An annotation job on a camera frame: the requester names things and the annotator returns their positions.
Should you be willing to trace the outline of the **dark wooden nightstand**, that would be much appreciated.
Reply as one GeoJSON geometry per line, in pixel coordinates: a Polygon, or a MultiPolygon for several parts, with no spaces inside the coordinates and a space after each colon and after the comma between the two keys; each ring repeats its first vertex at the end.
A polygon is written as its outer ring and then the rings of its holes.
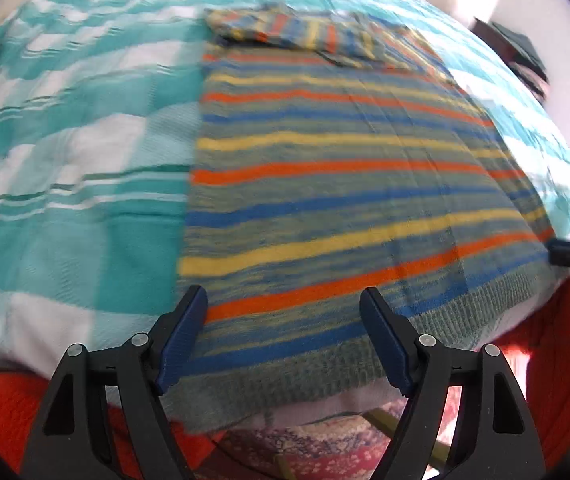
{"type": "Polygon", "coordinates": [[[486,22],[475,19],[471,31],[484,41],[508,65],[516,61],[518,50],[486,22]]]}

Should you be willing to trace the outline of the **red patterned rug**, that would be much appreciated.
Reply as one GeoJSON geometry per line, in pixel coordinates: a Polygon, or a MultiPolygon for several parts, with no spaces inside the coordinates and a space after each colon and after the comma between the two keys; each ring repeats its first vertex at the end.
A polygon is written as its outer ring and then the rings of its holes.
{"type": "Polygon", "coordinates": [[[200,479],[367,479],[405,402],[287,429],[232,430],[198,467],[200,479]]]}

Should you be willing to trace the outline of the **striped knit sweater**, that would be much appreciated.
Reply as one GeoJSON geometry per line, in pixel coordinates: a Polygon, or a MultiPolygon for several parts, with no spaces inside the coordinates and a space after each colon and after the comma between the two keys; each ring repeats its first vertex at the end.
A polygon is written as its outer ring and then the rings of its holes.
{"type": "Polygon", "coordinates": [[[389,401],[359,313],[367,287],[474,349],[566,278],[532,182],[419,32],[285,6],[205,20],[178,274],[209,308],[166,402],[187,430],[389,401]]]}

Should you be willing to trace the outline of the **person's orange trousers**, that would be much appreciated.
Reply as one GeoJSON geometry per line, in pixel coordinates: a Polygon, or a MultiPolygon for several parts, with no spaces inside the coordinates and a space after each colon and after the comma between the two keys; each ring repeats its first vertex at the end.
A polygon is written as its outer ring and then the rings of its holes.
{"type": "MultiPolygon", "coordinates": [[[[541,310],[498,340],[527,352],[527,399],[547,466],[570,479],[570,279],[541,310]]],[[[0,460],[20,470],[30,427],[48,388],[33,374],[0,372],[0,460]]]]}

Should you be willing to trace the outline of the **teal checked bed sheet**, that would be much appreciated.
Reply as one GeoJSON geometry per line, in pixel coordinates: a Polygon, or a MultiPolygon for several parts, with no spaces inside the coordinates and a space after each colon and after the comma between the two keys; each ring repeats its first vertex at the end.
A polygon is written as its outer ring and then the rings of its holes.
{"type": "Polygon", "coordinates": [[[285,6],[419,32],[570,240],[570,148],[489,47],[425,0],[29,0],[0,25],[0,364],[51,376],[171,311],[210,10],[285,6]]]}

